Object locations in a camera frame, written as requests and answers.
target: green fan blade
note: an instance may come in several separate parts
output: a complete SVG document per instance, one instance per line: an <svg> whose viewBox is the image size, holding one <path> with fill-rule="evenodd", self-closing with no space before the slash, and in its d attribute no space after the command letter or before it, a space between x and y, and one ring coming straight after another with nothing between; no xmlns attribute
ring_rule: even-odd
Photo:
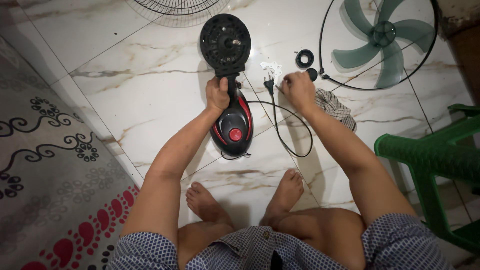
<svg viewBox="0 0 480 270"><path fill-rule="evenodd" d="M404 20L396 22L396 37L410 40L417 44L423 52L428 52L435 38L435 28L419 20Z"/></svg>
<svg viewBox="0 0 480 270"><path fill-rule="evenodd" d="M403 0L384 0L380 7L380 14L378 15L378 22L388 21L392 16L393 11Z"/></svg>
<svg viewBox="0 0 480 270"><path fill-rule="evenodd" d="M387 88L400 82L403 74L403 53L396 41L385 48L383 69L378 78L377 88Z"/></svg>
<svg viewBox="0 0 480 270"><path fill-rule="evenodd" d="M380 51L379 47L376 47L370 43L353 50L333 50L333 56L340 66L343 68L359 67L372 60L375 55Z"/></svg>
<svg viewBox="0 0 480 270"><path fill-rule="evenodd" d="M352 23L364 34L370 36L373 26L363 14L360 0L345 0L345 10Z"/></svg>

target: green plastic chair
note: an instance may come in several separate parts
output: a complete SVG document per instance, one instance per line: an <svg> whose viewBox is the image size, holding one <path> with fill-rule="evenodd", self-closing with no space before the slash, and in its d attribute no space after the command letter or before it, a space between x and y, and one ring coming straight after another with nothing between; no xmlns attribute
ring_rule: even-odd
<svg viewBox="0 0 480 270"><path fill-rule="evenodd" d="M480 255L480 220L451 231L435 181L442 176L480 186L480 150L456 144L480 132L480 107L454 104L448 108L463 111L466 117L418 140L385 134L376 140L375 154L408 165L426 225L436 236Z"/></svg>

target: red knob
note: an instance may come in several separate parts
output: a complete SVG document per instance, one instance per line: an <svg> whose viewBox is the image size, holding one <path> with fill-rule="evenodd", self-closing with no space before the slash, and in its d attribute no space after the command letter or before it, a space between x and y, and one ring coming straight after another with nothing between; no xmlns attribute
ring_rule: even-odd
<svg viewBox="0 0 480 270"><path fill-rule="evenodd" d="M241 130L238 128L232 128L228 133L228 136L230 137L230 140L238 142L241 140Z"/></svg>

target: checkered shorts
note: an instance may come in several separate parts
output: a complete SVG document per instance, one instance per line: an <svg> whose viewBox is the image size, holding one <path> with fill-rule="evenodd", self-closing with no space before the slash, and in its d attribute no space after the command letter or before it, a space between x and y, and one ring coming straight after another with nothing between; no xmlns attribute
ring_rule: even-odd
<svg viewBox="0 0 480 270"><path fill-rule="evenodd" d="M367 269L453 269L436 237L415 217L384 215L361 238ZM346 269L298 238L259 226L214 241L186 269L270 269L274 252L283 269ZM132 233L118 241L108 268L176 270L177 250L159 234Z"/></svg>

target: metal bracket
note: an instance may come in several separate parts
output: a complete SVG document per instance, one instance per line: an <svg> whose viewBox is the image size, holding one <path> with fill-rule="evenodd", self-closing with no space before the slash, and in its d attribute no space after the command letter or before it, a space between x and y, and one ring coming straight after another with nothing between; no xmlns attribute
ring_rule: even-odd
<svg viewBox="0 0 480 270"><path fill-rule="evenodd" d="M282 68L282 65L279 65L277 64L276 62L272 62L272 63L267 63L267 62L261 62L260 63L260 66L265 69L267 67L271 68L274 72L274 84L277 85L277 82L278 82L278 78L280 77L280 75L283 74L281 68Z"/></svg>

